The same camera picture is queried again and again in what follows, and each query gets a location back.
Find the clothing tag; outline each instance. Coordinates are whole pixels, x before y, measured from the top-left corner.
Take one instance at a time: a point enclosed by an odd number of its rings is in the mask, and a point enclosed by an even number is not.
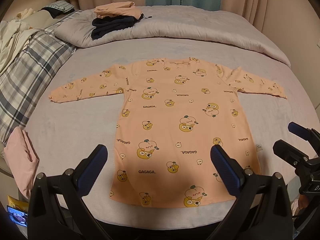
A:
[[[257,152],[263,150],[261,143],[260,144],[256,144],[256,150],[257,150]]]

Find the stack of folded clothes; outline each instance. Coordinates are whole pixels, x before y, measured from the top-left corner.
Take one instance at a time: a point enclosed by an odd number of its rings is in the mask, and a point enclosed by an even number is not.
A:
[[[92,21],[96,28],[91,33],[93,40],[105,34],[132,27],[143,18],[142,12],[134,6],[134,2],[116,2],[97,6],[94,10],[97,18]]]

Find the folded navy garment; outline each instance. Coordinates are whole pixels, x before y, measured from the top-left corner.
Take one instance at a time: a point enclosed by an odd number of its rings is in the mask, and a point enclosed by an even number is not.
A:
[[[92,21],[92,25],[96,28],[92,31],[91,38],[96,40],[109,32],[132,27],[137,21],[133,16],[124,15],[118,15],[116,17],[107,16],[103,19],[96,18]]]

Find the plaid pillow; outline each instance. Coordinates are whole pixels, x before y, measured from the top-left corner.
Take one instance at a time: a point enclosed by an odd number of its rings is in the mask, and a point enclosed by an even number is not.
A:
[[[51,3],[49,5],[44,6],[44,8],[46,7],[51,7],[51,8],[55,8],[58,9],[60,11],[63,11],[64,13],[70,11],[71,9],[74,8],[74,5],[66,2],[65,0],[60,0],[60,1],[56,1],[54,3]]]
[[[6,142],[16,126],[25,127],[44,90],[76,49],[53,35],[55,27],[75,18],[71,13],[35,33],[0,76],[0,141]]]

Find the smartphone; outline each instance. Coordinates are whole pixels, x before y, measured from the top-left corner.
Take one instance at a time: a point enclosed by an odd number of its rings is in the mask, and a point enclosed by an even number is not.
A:
[[[28,225],[28,213],[7,206],[8,214],[12,222],[26,227]]]

